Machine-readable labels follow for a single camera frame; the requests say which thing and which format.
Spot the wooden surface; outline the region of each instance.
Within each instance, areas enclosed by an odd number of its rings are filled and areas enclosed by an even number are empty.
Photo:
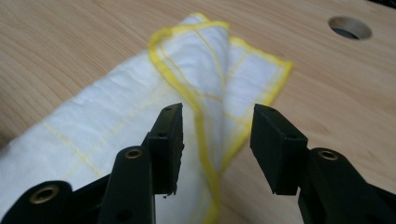
[[[274,107],[309,147],[341,152],[369,183],[396,193],[396,10],[364,0],[2,0],[0,145],[195,11],[294,61]],[[335,34],[334,16],[366,23],[372,37]],[[219,223],[302,222],[297,198],[270,193],[248,147],[225,173],[221,197]]]

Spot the table hole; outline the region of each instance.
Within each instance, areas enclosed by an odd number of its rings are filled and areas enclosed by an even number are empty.
[[[367,24],[349,17],[333,17],[329,19],[329,26],[338,35],[349,39],[363,40],[373,34]]]

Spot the white cloth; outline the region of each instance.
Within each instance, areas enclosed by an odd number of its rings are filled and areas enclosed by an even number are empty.
[[[219,178],[248,138],[252,107],[273,101],[290,68],[229,36],[228,24],[191,14],[0,151],[0,217],[41,182],[78,189],[107,175],[118,151],[140,145],[160,110],[181,102],[177,195],[156,198],[157,223],[216,222]]]

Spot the yellow stitching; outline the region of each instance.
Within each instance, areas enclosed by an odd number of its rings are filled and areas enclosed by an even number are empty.
[[[168,56],[167,54],[166,54],[166,52],[164,51],[164,49],[163,49],[163,43],[159,43],[158,45],[157,45],[159,48],[160,48],[160,50],[161,50],[161,53],[162,53],[162,55],[163,55],[163,57],[166,59],[166,61],[168,61],[168,62],[170,62],[175,68],[176,68],[176,70],[179,72],[179,74],[180,74],[180,76],[184,79],[184,81],[190,86],[189,87],[189,89],[190,89],[190,91],[193,91],[194,93],[195,93],[195,96],[197,96],[198,98],[202,98],[202,97],[209,97],[209,98],[212,98],[212,99],[214,99],[214,100],[220,100],[220,98],[219,97],[217,97],[217,96],[214,96],[214,95],[211,95],[211,94],[207,94],[207,93],[204,93],[204,94],[201,94],[200,92],[198,92],[191,84],[190,84],[190,82],[187,80],[187,78],[186,78],[186,76],[184,75],[184,73],[181,71],[181,69],[177,66],[177,64],[175,63],[175,61],[170,57],[170,56]],[[215,143],[215,140],[214,140],[214,134],[213,134],[213,123],[212,123],[212,118],[210,118],[210,117],[208,117],[209,118],[209,136],[210,136],[210,148],[212,148],[212,150],[211,150],[211,155],[213,156],[213,153],[215,153],[216,151],[214,150],[215,148],[214,148],[214,143]]]
[[[181,96],[189,103],[192,111],[194,111],[194,123],[195,123],[195,132],[197,134],[197,138],[200,141],[198,143],[198,156],[202,166],[204,167],[204,173],[206,175],[206,179],[208,181],[209,187],[213,196],[213,204],[216,206],[216,211],[219,210],[220,207],[220,199],[219,199],[219,178],[216,170],[212,166],[210,159],[208,158],[208,150],[206,144],[205,137],[205,125],[203,123],[204,111],[200,107],[198,101],[194,98],[193,94],[190,90],[182,85],[180,81],[176,78],[175,73],[172,69],[161,60],[160,56],[156,50],[156,44],[163,41],[163,39],[172,34],[172,31],[169,29],[162,29],[158,33],[154,34],[149,45],[148,45],[148,55],[151,59],[151,62],[157,68],[160,74],[163,75],[166,81],[178,90],[181,93]],[[213,212],[208,212],[205,215],[205,218],[216,218],[216,214]]]
[[[151,97],[159,97],[163,95],[164,91],[158,91],[158,93],[155,93],[156,95],[152,95]],[[128,124],[131,119],[134,118],[134,116],[144,108],[146,108],[148,105],[152,103],[152,100],[147,100],[142,104],[140,107],[134,109],[130,114],[125,116],[117,125],[115,125],[113,128],[110,129],[109,132],[107,132],[103,137],[101,137],[95,144],[92,145],[92,147],[88,150],[88,152],[85,154],[85,156],[91,156],[92,153],[94,153],[98,148],[100,148],[106,140],[111,137],[112,135],[118,133],[125,125]],[[80,163],[79,161],[76,161],[73,166],[66,171],[66,173],[61,177],[62,180],[66,180],[70,175],[72,175],[76,169],[79,167]]]
[[[224,111],[223,114],[225,115],[225,117],[228,117],[229,119],[233,119],[237,123],[240,123],[240,124],[244,124],[245,123],[244,120],[239,119],[239,118],[235,117],[234,115],[232,115],[232,114],[230,114],[230,113],[228,113],[226,111]]]
[[[230,80],[230,78],[233,77],[233,75],[235,74],[236,70],[239,68],[239,66],[242,64],[242,62],[245,61],[245,59],[246,59],[246,57],[248,56],[249,53],[250,53],[250,49],[244,51],[242,56],[238,59],[236,64],[233,65],[233,68],[227,74],[226,81]]]
[[[262,98],[262,100],[261,100],[262,104],[270,105],[275,100],[275,97],[278,95],[278,93],[280,92],[282,87],[285,85],[286,80],[289,77],[290,70],[292,68],[292,63],[284,62],[282,68],[283,68],[282,72],[280,72],[282,69],[278,68],[276,71],[276,74],[272,76],[272,80],[274,79],[274,77],[279,77],[279,79],[277,80],[277,83],[275,83],[273,85],[271,83],[273,83],[274,81],[270,81],[270,85],[267,85],[267,86],[272,85],[272,89],[269,90],[269,93],[267,94],[267,96],[266,97],[263,96],[265,93],[265,89],[263,89],[262,93],[259,95],[259,97]],[[247,111],[245,112],[244,117],[246,117],[250,108],[251,108],[251,106],[247,108]],[[246,140],[248,138],[250,130],[251,130],[251,122],[249,122],[245,126],[244,130],[238,135],[238,137],[235,139],[235,141],[231,145],[231,148],[229,150],[227,150],[226,154],[224,155],[220,175],[222,175],[224,173],[224,171],[227,169],[230,162],[233,160],[233,157],[242,148],[244,142],[246,142]]]
[[[219,76],[220,76],[220,79],[221,79],[221,87],[224,87],[224,82],[225,82],[224,81],[224,75],[223,75],[223,72],[221,71],[221,66],[220,66],[220,63],[219,63],[218,56],[216,55],[216,53],[212,49],[212,47],[209,45],[209,43],[207,43],[206,39],[199,33],[199,31],[196,30],[195,28],[192,28],[192,30],[204,41],[205,45],[207,46],[207,48],[210,51],[210,54],[212,54],[212,57],[215,60],[215,64],[216,64],[216,67],[218,69],[218,73],[219,73]]]
[[[220,97],[218,97],[217,95],[212,95],[212,94],[205,93],[205,92],[201,93],[201,95],[203,97],[207,97],[207,98],[210,98],[212,100],[215,100],[215,101],[218,101],[218,102],[222,103],[222,99]]]
[[[184,76],[184,73],[181,72],[181,69],[177,66],[177,64],[173,61],[172,58],[170,58],[166,53],[165,50],[163,49],[163,43],[159,44],[161,53],[163,54],[163,57],[169,62],[171,63],[176,70],[178,71],[178,73],[180,74],[180,76],[183,78],[183,81],[186,82],[186,84],[189,86],[189,89],[191,91],[194,92],[194,95],[197,96],[198,98],[202,98],[202,95],[200,94],[200,92],[198,92],[192,85],[191,83],[187,80],[186,76]]]
[[[94,172],[95,174],[100,177],[103,174],[86,158],[82,155],[79,150],[65,137],[63,137],[60,133],[58,133],[54,128],[52,128],[47,122],[43,121],[42,125],[53,135],[55,135],[59,140],[61,140],[64,144],[69,146],[73,152],[82,160],[84,161]]]

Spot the white towel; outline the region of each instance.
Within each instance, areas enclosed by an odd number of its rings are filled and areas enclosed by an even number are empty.
[[[163,107],[183,103],[177,195],[156,198],[157,223],[215,223],[219,179],[248,138],[252,107],[271,104],[290,68],[229,36],[227,23],[191,14],[0,151],[0,217],[41,182],[78,189],[107,175]]]

